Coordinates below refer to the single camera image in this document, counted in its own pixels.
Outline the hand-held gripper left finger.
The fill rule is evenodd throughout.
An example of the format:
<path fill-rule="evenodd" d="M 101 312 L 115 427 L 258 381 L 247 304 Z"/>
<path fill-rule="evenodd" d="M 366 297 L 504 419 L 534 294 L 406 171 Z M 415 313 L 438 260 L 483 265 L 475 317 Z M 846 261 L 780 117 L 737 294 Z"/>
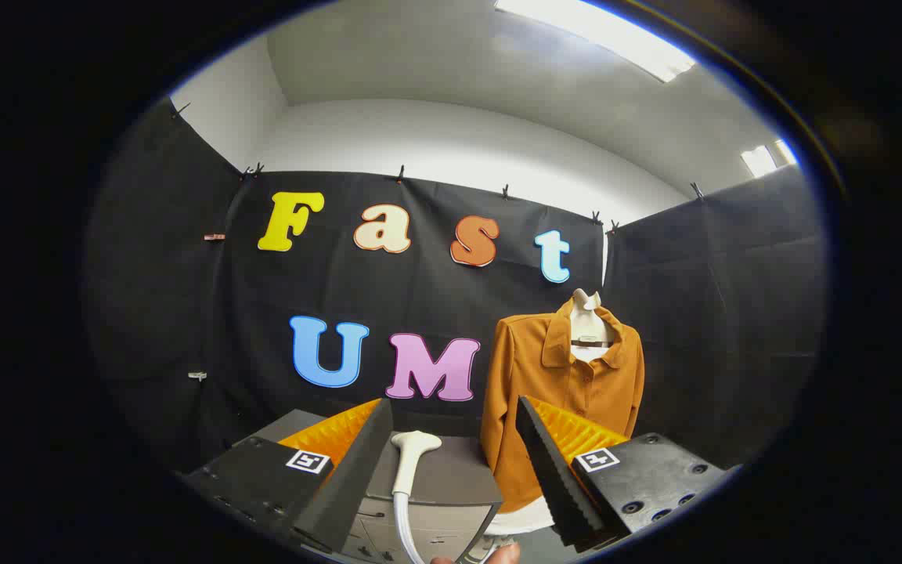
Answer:
<path fill-rule="evenodd" d="M 182 478 L 266 538 L 333 553 L 350 536 L 392 429 L 387 399 L 329 418 L 292 410 Z"/>

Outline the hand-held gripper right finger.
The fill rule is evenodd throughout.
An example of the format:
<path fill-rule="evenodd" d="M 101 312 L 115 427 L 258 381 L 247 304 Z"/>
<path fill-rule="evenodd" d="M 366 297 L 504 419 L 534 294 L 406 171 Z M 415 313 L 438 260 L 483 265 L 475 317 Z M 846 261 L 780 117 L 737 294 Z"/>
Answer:
<path fill-rule="evenodd" d="M 651 528 L 738 470 L 721 468 L 659 433 L 629 439 L 530 396 L 519 397 L 515 426 L 554 529 L 576 552 Z"/>

